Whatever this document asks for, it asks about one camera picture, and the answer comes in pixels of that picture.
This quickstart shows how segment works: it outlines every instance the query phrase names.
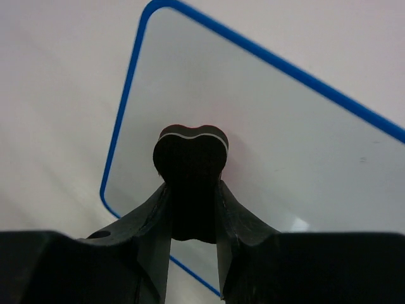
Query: blue whiteboard frame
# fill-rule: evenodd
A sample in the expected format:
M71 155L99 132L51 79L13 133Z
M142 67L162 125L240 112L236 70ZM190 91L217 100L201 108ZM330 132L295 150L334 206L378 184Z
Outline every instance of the blue whiteboard frame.
M114 126L113 136L111 138L111 144L109 146L109 151L106 160L106 166L104 168L103 179L101 181L100 187L100 198L103 202L103 205L107 208L109 212L111 212L115 217L120 218L119 214L117 214L109 205L108 202L104 198L104 192L106 189L107 181L108 181L108 174L111 168L111 163L114 157L115 146L118 140L118 135L120 133L121 123L123 114L125 111L125 106L127 104L128 95L131 88L132 79L135 74L135 68L139 56L140 47L142 45L142 40L144 38L145 29L147 26L147 21L150 16L160 8L171 8L173 10L178 11L179 13L189 17L190 19L194 20L195 22L201 24L202 26L216 32L218 35L222 36L223 38L231 41L232 43L238 45L242 49L250 52L251 54L257 56L258 58L262 59L263 61L267 62L269 65L279 69L283 73L291 76L292 78L296 79L297 81L301 82L302 84L310 87L312 90L318 92L319 94L328 98L331 102L336 103L337 105L345 108L347 111L351 112L352 114L358 116L359 118L363 119L364 121L368 122L369 124L373 125L374 127L382 130L383 132L387 133L388 135L396 138L398 141L405 144L405 130L399 127L398 125L390 122L384 117L376 114L375 112L367 109L365 106L357 103L353 99L345 96L341 92L333 89L329 85L324 84L322 81L314 78L313 76L309 75L308 73L298 69L296 66L292 65L291 63L281 59L277 55L269 52L265 48L257 45L256 43L250 41L249 39L241 36L240 34L234 32L233 30L227 28L226 26L214 21L210 17L200 13L199 11L191 8L190 6L181 3L180 1L176 0L153 0L151 1L142 12L139 21L139 27L137 31L137 35L135 38L134 48L132 51L127 78L125 79L125 84L122 92L120 106L118 108L118 113L116 117L116 122ZM178 261L175 257L171 256L170 259L205 285L208 289L214 292L216 295L220 296L220 292L200 278L197 274L191 271L187 266L182 264Z

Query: black plastic part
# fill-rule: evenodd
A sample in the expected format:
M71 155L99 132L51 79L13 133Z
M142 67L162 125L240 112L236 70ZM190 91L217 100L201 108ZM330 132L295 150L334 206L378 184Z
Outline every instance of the black plastic part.
M224 182L216 191L218 271L227 304L405 303L405 237L279 233Z
M164 303L169 200L162 186L89 239L49 231L0 233L0 303Z
M175 202L173 239L215 243L214 190L227 151L226 135L212 125L171 125L160 134L153 162Z

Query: rounded corner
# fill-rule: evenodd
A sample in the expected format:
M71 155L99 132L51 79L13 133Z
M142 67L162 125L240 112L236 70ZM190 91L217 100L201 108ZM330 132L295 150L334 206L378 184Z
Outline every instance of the rounded corner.
M150 19L150 17L155 13L156 11L160 10L161 8L173 8L176 9L176 5L180 4L176 0L152 0L149 2L144 10L142 11L142 14L140 15L140 24L141 23L147 23L147 21Z
M107 203L106 198L104 197L104 193L106 190L106 185L102 184L99 190L99 195L100 195L100 200L103 203L103 206L105 207L105 209L107 209L108 212L110 212L112 215L114 215L114 217L120 219L120 215L118 213L116 213L112 207Z

